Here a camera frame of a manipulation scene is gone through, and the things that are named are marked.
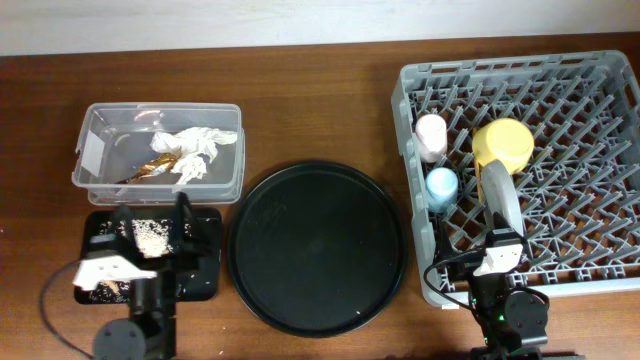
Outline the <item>yellow bowl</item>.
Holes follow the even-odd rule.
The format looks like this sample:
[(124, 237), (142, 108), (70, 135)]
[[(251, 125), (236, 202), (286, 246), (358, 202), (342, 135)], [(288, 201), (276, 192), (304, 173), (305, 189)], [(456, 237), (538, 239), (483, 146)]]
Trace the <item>yellow bowl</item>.
[(472, 151), (481, 167), (500, 160), (511, 175), (524, 170), (533, 150), (531, 131), (522, 122), (511, 118), (490, 122), (472, 139)]

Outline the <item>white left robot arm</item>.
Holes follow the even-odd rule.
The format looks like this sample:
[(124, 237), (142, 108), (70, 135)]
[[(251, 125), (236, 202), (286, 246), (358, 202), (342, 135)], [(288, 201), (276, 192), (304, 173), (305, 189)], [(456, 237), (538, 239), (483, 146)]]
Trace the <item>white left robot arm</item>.
[[(168, 226), (169, 253), (147, 258), (136, 244), (134, 222)], [(132, 209), (90, 215), (74, 285), (94, 290), (105, 280), (130, 285), (129, 316), (105, 324), (93, 341), (96, 359), (170, 359), (176, 355), (176, 304), (201, 302), (218, 291), (222, 217), (215, 208), (194, 208), (180, 193), (170, 208)]]

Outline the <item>pink plastic cup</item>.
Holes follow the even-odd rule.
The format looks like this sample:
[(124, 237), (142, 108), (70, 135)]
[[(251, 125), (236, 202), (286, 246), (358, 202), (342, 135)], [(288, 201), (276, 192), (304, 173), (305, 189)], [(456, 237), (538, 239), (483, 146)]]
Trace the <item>pink plastic cup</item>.
[(447, 148), (447, 125), (445, 120), (436, 114), (427, 114), (417, 120), (415, 135), (418, 140), (418, 151), (426, 163), (437, 162)]

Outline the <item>white tissue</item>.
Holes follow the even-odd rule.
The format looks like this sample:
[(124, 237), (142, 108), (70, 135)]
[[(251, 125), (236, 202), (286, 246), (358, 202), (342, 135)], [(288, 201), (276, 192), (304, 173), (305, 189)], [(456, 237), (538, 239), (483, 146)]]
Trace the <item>white tissue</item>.
[(180, 174), (177, 185), (191, 180), (201, 180), (207, 167), (218, 155), (219, 145), (234, 144), (238, 140), (235, 131), (210, 127), (191, 127), (179, 133), (155, 132), (150, 146), (160, 154), (172, 154), (177, 158), (171, 173)]

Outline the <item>grey round plate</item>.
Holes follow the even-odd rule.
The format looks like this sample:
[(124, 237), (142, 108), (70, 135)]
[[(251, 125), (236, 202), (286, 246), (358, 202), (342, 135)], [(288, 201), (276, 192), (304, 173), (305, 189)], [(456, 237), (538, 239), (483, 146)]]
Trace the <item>grey round plate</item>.
[(500, 228), (493, 220), (499, 213), (520, 236), (525, 235), (522, 212), (513, 179), (500, 160), (484, 166), (480, 173), (480, 185), (485, 202), (485, 221), (489, 229)]

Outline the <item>food scraps and rice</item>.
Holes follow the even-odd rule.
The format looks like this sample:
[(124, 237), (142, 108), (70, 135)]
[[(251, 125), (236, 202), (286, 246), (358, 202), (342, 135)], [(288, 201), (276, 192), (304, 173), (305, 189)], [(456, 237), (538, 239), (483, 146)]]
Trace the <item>food scraps and rice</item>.
[[(169, 243), (172, 222), (162, 220), (133, 220), (136, 245), (145, 258), (158, 258), (174, 253)], [(88, 295), (90, 304), (117, 304), (129, 301), (130, 281), (102, 281)]]

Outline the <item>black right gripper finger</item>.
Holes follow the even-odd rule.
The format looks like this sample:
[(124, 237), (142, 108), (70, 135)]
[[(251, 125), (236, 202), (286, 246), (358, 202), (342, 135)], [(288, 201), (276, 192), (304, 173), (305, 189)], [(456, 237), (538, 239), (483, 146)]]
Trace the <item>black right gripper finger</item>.
[(445, 223), (441, 215), (437, 214), (434, 218), (434, 236), (436, 240), (436, 252), (434, 254), (434, 262), (446, 260), (453, 255), (453, 248), (446, 231)]
[(499, 213), (493, 214), (492, 246), (522, 245), (523, 237)]

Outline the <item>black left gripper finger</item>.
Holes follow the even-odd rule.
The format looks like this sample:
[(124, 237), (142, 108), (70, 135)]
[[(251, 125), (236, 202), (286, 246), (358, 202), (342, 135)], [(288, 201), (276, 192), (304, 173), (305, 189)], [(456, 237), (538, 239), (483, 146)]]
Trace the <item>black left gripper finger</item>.
[(172, 214), (172, 246), (175, 250), (210, 249), (189, 198), (183, 192), (178, 193)]
[(127, 247), (136, 249), (136, 241), (133, 230), (134, 213), (127, 205), (120, 205), (111, 215), (110, 232), (116, 235), (116, 239)]

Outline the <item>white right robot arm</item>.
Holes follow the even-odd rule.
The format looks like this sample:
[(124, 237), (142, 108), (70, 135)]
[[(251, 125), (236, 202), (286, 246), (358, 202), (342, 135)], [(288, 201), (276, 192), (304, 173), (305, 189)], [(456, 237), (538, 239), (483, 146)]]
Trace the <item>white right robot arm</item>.
[(469, 285), (463, 305), (480, 326), (485, 345), (470, 351), (472, 359), (540, 359), (548, 341), (549, 297), (527, 287), (510, 287), (508, 276), (518, 267), (525, 239), (505, 217), (492, 215), (493, 228), (484, 245), (456, 252), (441, 221), (441, 244), (431, 269), (444, 269), (451, 280)]

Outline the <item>blue plastic cup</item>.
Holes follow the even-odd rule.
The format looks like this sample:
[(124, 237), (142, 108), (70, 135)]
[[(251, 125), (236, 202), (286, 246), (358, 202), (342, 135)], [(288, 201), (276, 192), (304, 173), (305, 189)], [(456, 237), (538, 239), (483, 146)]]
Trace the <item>blue plastic cup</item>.
[(425, 188), (429, 209), (434, 213), (443, 213), (457, 200), (458, 177), (449, 168), (434, 168), (426, 176)]

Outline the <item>gold snack wrapper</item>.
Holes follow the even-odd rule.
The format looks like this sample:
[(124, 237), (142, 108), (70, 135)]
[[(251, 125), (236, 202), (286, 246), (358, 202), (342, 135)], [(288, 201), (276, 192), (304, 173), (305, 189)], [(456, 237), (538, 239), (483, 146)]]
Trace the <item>gold snack wrapper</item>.
[(140, 166), (136, 173), (126, 179), (119, 181), (119, 184), (134, 184), (143, 179), (159, 176), (170, 171), (178, 162), (178, 157), (172, 153), (163, 153), (156, 159)]

